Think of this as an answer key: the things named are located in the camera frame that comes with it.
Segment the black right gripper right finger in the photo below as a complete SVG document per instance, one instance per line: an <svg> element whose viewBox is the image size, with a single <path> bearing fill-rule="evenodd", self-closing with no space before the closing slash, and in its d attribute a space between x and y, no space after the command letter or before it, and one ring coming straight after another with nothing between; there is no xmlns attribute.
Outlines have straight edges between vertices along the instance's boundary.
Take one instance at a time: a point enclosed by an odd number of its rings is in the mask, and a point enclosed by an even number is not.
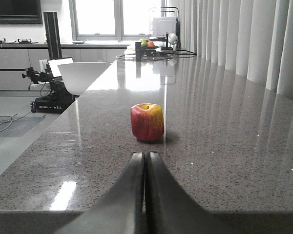
<svg viewBox="0 0 293 234"><path fill-rule="evenodd" d="M177 183L157 152L146 156L146 219L150 234L235 234Z"/></svg>

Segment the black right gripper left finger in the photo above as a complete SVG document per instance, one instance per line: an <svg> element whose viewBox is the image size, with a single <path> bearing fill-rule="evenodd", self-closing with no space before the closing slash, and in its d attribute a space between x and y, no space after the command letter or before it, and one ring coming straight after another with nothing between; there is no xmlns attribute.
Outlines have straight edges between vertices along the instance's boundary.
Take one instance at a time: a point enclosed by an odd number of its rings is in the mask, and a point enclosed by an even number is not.
<svg viewBox="0 0 293 234"><path fill-rule="evenodd" d="M57 234L141 234L145 155L131 155L113 186L88 211L55 231Z"/></svg>

